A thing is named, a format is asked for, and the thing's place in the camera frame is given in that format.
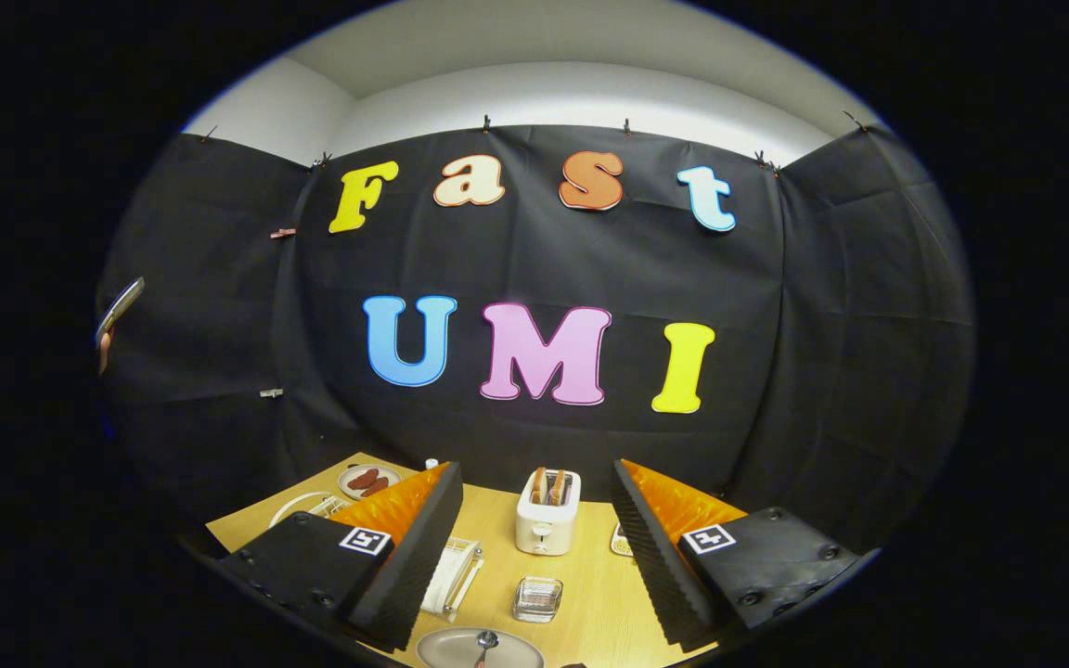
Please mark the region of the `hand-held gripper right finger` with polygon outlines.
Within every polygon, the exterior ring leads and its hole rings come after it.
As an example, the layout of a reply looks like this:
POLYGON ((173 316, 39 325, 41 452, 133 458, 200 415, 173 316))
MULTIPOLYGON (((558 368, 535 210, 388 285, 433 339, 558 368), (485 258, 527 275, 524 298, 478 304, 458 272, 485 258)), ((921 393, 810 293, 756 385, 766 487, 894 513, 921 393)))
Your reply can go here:
POLYGON ((878 557, 783 507, 747 513, 623 459, 611 465, 611 507, 666 641, 685 650, 788 624, 878 557))

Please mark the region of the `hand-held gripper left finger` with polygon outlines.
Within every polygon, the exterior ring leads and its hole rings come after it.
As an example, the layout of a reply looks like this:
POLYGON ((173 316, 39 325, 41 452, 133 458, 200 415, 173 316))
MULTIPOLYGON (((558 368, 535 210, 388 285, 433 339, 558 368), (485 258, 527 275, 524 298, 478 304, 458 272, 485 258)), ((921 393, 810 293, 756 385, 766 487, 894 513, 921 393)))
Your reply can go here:
POLYGON ((462 499, 461 466, 443 462, 329 519, 292 513, 213 570, 311 634, 403 650, 462 499))

